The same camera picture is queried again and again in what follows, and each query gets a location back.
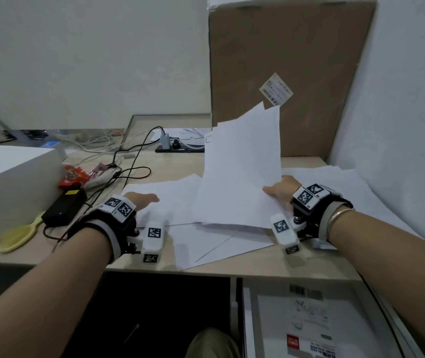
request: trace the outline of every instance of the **red logo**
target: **red logo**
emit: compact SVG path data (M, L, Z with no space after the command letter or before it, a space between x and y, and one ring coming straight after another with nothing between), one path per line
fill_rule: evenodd
M289 348L299 350L299 338L296 337L296 336L292 336L290 334L287 334L287 346Z

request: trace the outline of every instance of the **pants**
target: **pants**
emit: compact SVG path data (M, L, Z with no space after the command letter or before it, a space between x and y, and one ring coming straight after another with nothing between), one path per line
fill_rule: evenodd
M214 329L199 332L189 344L185 358L240 358L239 348L231 337Z

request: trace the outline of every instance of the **dark floor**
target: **dark floor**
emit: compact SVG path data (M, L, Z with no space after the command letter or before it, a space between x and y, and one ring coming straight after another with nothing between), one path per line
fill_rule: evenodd
M0 294L26 271L0 266ZM184 357L204 328L229 332L229 287L229 278L105 272L62 357Z

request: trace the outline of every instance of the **wooden desk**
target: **wooden desk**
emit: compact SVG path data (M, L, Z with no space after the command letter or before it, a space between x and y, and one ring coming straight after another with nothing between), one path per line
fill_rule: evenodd
M90 153L76 152L66 160L68 163L78 163ZM85 170L94 168L98 162L109 163L111 156L102 156L95 161L85 163L82 166ZM122 168L128 168L132 159L124 160ZM282 167L321 167L325 163L318 157L286 157L282 158ZM153 150L141 151L135 166L148 166L152 173L146 179L137 180L135 183L160 182L177 180L192 173L200 176L204 171L204 155L200 153L175 154L175 153L155 153ZM144 173L137 170L136 177ZM120 193L123 180L119 180L116 185L107 189L100 200L106 198L107 194ZM23 247L8 254L0 254L0 264L14 265L36 265L43 261L55 245L55 241L45 238L42 234L43 225L35 237ZM66 228L51 229L49 234L60 237ZM270 239L276 243L271 230L267 230ZM139 255L124 255L113 264L108 266L110 270L127 271L156 271L156 272L176 272L174 248L171 238L166 239L166 246L161 261L157 265L148 265L140 262ZM361 280L358 273L343 258L340 253L331 251L318 251L310 248L306 243L301 245L299 253L292 256L285 256L278 246L269 246L238 256L233 256L224 260L219 260L210 264L196 266L182 271L187 274L203 275L227 275L240 277L265 277L265 278L312 278L331 280Z

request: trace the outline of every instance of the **forearm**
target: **forearm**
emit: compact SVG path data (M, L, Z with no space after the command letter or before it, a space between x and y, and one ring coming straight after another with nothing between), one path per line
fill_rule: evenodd
M354 211L335 221L329 240L425 337L425 241Z
M85 228L0 296L0 357L59 357L111 256Z

